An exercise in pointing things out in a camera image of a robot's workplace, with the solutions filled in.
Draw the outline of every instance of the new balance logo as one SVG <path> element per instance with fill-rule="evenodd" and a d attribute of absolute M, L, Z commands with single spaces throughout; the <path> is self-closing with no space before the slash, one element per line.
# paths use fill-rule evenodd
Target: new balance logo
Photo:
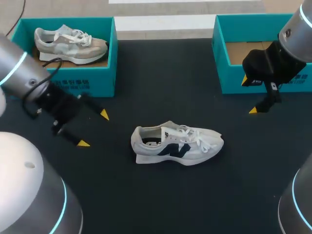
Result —
<path fill-rule="evenodd" d="M 184 144 L 181 150 L 179 151 L 179 144 L 169 144 L 167 145 L 158 155 L 164 156 L 164 155 L 170 155 L 173 157 L 183 157 L 186 152 L 188 152 L 191 149 L 189 144 Z"/>

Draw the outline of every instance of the black table surface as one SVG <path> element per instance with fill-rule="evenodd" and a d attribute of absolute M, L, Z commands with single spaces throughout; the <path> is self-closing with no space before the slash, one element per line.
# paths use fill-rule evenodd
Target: black table surface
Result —
<path fill-rule="evenodd" d="M 83 234 L 280 234 L 278 201 L 312 150 L 312 95 L 283 94 L 267 114 L 249 115 L 264 94 L 222 95 L 210 39 L 120 41 L 116 96 L 99 98 L 110 121 L 90 114 L 76 148 L 10 101 L 0 130 L 35 144 L 80 200 Z M 213 129 L 225 145 L 191 167 L 135 164 L 136 126 Z"/>

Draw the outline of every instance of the white shoelace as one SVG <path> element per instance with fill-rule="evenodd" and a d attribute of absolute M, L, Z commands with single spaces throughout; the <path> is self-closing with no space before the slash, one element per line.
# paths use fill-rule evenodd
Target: white shoelace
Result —
<path fill-rule="evenodd" d="M 200 131 L 199 130 L 195 130 L 192 129 L 188 126 L 185 125 L 181 125 L 182 127 L 187 128 L 187 130 L 185 131 L 184 129 L 178 129 L 178 131 L 182 132 L 185 137 L 189 140 L 189 141 L 183 141 L 180 140 L 183 143 L 193 143 L 196 142 L 196 144 L 199 146 L 200 150 L 203 153 L 208 152 L 208 150 L 212 147 L 211 144 L 209 144 L 208 142 L 206 142 L 200 135 Z"/>
<path fill-rule="evenodd" d="M 76 35 L 75 36 L 63 35 L 63 37 L 69 39 L 70 43 L 74 43 L 74 44 L 79 43 L 82 46 L 91 45 L 91 41 L 92 41 L 91 35 L 87 33 L 83 33 L 81 30 L 78 30 L 78 29 L 74 29 L 73 33 L 76 33 Z"/>

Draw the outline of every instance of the white sneaker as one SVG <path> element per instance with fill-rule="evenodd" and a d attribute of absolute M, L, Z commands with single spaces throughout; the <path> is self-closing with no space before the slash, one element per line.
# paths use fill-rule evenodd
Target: white sneaker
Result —
<path fill-rule="evenodd" d="M 41 61 L 61 58 L 75 64 L 88 64 L 102 58 L 108 50 L 108 43 L 92 38 L 81 30 L 63 25 L 56 31 L 35 30 L 35 44 L 40 51 Z"/>
<path fill-rule="evenodd" d="M 156 127 L 137 127 L 131 136 L 139 164 L 173 160 L 191 166 L 215 156 L 223 144 L 220 133 L 171 121 Z"/>

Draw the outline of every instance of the teal shoe box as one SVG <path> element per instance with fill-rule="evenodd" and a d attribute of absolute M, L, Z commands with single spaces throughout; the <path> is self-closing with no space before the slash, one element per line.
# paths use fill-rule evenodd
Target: teal shoe box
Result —
<path fill-rule="evenodd" d="M 265 93 L 264 84 L 243 87 L 245 76 L 241 64 L 231 64 L 227 45 L 235 42 L 267 42 L 277 40 L 277 34 L 292 17 L 292 14 L 217 15 L 214 23 L 212 47 L 223 94 Z M 312 63 L 288 84 L 281 92 L 311 92 Z"/>
<path fill-rule="evenodd" d="M 109 42 L 108 61 L 107 66 L 60 68 L 52 78 L 52 82 L 75 96 L 85 92 L 93 97 L 113 97 L 118 51 L 114 18 L 21 18 L 12 37 L 12 42 L 32 55 L 35 46 L 35 29 L 40 27 L 44 30 L 54 31 L 63 24 L 86 32 L 93 38 Z"/>

